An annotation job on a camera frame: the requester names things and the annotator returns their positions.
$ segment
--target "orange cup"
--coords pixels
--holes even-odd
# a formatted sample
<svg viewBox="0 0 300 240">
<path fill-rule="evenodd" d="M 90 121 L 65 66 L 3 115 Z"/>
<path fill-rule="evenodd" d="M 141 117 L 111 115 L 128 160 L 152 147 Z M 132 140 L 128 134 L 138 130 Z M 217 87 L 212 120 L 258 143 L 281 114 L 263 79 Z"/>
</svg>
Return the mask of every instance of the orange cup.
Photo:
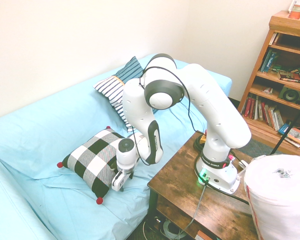
<svg viewBox="0 0 300 240">
<path fill-rule="evenodd" d="M 290 19 L 300 19 L 300 4 L 294 4 L 288 16 Z"/>
</svg>

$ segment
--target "blue and white striped pillow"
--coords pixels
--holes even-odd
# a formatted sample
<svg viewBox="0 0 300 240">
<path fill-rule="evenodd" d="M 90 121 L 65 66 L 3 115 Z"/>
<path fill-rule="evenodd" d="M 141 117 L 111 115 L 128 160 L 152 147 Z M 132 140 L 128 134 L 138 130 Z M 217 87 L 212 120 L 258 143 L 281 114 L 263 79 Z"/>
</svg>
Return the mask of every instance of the blue and white striped pillow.
<svg viewBox="0 0 300 240">
<path fill-rule="evenodd" d="M 116 74 L 97 82 L 93 87 L 109 99 L 112 107 L 117 111 L 125 123 L 128 133 L 131 133 L 133 127 L 128 123 L 122 106 L 122 98 L 125 83 L 131 79 L 139 78 L 142 75 L 143 68 L 134 56 L 125 66 Z"/>
</svg>

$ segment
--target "white wall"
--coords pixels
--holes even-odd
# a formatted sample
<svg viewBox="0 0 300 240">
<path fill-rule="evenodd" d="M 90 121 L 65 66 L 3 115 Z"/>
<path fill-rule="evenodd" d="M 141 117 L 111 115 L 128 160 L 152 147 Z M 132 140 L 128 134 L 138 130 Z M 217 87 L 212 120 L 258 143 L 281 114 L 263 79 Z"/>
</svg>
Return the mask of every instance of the white wall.
<svg viewBox="0 0 300 240">
<path fill-rule="evenodd" d="M 181 59 L 232 79 L 229 96 L 241 99 L 269 30 L 272 15 L 291 0 L 190 0 Z"/>
<path fill-rule="evenodd" d="M 0 116 L 167 53 L 232 78 L 240 100 L 271 15 L 291 0 L 0 0 Z"/>
<path fill-rule="evenodd" d="M 124 65 L 176 56 L 188 0 L 0 0 L 0 116 Z"/>
</svg>

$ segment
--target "light blue couch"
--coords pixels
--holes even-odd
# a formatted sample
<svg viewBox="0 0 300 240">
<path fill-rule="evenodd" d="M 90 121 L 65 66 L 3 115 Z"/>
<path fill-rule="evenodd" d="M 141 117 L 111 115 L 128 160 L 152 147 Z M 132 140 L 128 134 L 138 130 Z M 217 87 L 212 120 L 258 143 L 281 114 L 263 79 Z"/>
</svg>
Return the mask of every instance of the light blue couch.
<svg viewBox="0 0 300 240">
<path fill-rule="evenodd" d="M 143 68 L 152 56 L 139 60 Z M 178 68 L 187 65 L 176 63 Z M 140 163 L 124 191 L 110 190 L 102 205 L 79 176 L 56 166 L 106 126 L 128 135 L 108 100 L 93 88 L 119 69 L 0 117 L 0 240 L 122 240 L 146 216 L 147 183 L 194 133 L 184 105 L 155 114 L 164 150 L 161 161 Z M 211 74 L 228 95 L 231 79 Z M 188 105 L 186 98 L 182 102 Z M 194 107 L 191 117 L 196 129 L 206 129 Z"/>
</svg>

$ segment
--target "green light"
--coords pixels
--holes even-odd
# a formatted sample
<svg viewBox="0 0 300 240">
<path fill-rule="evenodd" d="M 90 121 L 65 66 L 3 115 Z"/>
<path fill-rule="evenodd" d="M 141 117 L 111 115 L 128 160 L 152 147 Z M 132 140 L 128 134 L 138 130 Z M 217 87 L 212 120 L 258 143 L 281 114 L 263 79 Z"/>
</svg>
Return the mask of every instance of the green light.
<svg viewBox="0 0 300 240">
<path fill-rule="evenodd" d="M 204 178 L 204 174 L 206 173 L 207 169 L 202 168 L 201 172 L 200 172 L 200 177 Z"/>
<path fill-rule="evenodd" d="M 200 183 L 200 184 L 203 184 L 204 182 L 198 177 L 198 182 Z"/>
<path fill-rule="evenodd" d="M 202 170 L 201 170 L 201 172 L 200 172 L 200 177 L 202 178 L 202 179 L 205 179 L 205 177 L 206 177 L 206 172 L 207 172 L 207 169 L 205 169 L 205 168 L 202 168 Z M 200 183 L 200 184 L 203 184 L 204 182 L 201 180 L 201 178 L 200 177 L 198 177 L 198 182 Z"/>
</svg>

